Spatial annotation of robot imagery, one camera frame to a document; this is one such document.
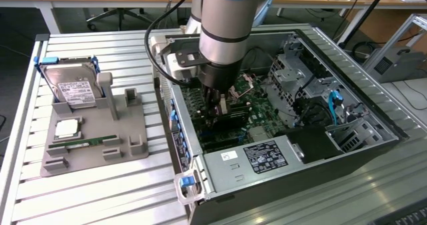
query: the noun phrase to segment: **motherboard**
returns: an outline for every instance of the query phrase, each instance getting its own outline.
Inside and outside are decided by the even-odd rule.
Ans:
[[[215,118],[210,117],[207,111],[202,85],[197,88],[182,87],[195,132],[206,153],[273,138],[289,128],[279,117],[279,110],[269,100],[265,87],[266,82],[255,74],[241,75],[230,90],[227,103],[231,107],[249,106],[247,122],[241,127],[221,131],[213,130],[210,126],[210,121]]]

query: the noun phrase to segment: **aluminum extrusion table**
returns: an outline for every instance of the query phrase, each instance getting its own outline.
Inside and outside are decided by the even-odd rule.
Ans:
[[[325,49],[338,49],[335,43],[318,33],[318,28],[307,24],[298,26],[315,42],[326,41]],[[273,27],[286,29],[287,25],[267,25],[257,30]],[[157,31],[158,34],[181,32],[179,29]],[[31,62],[0,173],[3,225],[187,224],[186,209],[177,201],[173,185],[173,161],[143,37],[143,31],[56,34],[51,35],[48,41],[35,43],[32,58],[96,55],[102,71],[111,72],[114,76],[113,92],[119,94],[126,88],[137,88],[142,93],[150,157],[48,178],[40,177],[52,94]],[[346,69],[351,73],[355,62],[349,56],[343,59],[350,62]],[[387,90],[375,85],[366,89],[371,91],[369,95],[373,100],[387,106]],[[411,111],[399,101],[395,103],[401,108],[390,107],[387,114],[403,126],[411,141],[349,176],[230,217],[215,225],[367,224],[427,197],[427,125],[405,113]]]

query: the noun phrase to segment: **gray floor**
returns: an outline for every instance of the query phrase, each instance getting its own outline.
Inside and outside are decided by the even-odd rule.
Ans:
[[[277,17],[278,9],[271,9],[267,15],[265,24],[294,24],[294,23],[311,23],[318,26],[330,36],[334,34],[342,17],[339,17],[338,10],[333,12],[311,11],[318,17],[329,17],[322,21],[321,18],[314,17],[306,9],[287,9],[283,17]],[[159,8],[147,8],[146,15],[154,20],[163,10]],[[56,8],[56,17],[63,33],[88,33],[86,16],[82,8]],[[90,14],[98,15],[103,13],[102,8],[91,8]],[[183,9],[179,12],[179,17],[189,17],[190,10]],[[103,21],[95,22],[96,30],[99,32],[109,32],[118,30],[118,16],[109,17]],[[174,24],[170,23],[169,28],[178,28],[178,16],[173,16]],[[126,17],[123,21],[123,30],[145,30],[149,23],[133,18]],[[24,77],[30,65],[30,59],[2,46],[8,46],[11,49],[20,51],[30,55],[32,52],[34,42],[32,39],[36,34],[48,33],[48,28],[44,23],[40,11],[36,8],[0,8],[0,115],[7,117],[4,127],[0,131],[0,140],[6,138],[12,129],[15,113],[22,94]],[[369,38],[363,33],[358,32],[349,47]],[[0,155],[4,154],[7,149],[7,142],[0,143]]]

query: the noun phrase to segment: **power supply label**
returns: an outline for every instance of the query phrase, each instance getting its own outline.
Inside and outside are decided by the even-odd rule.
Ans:
[[[269,141],[245,149],[254,172],[262,174],[289,165],[275,141]]]
[[[95,102],[95,96],[88,81],[64,82],[58,85],[70,105]]]

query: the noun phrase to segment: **hard drive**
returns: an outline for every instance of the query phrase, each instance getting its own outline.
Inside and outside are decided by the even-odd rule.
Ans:
[[[98,65],[91,58],[52,61],[44,58],[39,71],[46,78],[56,102],[67,102],[72,109],[94,107],[105,96],[98,84]]]

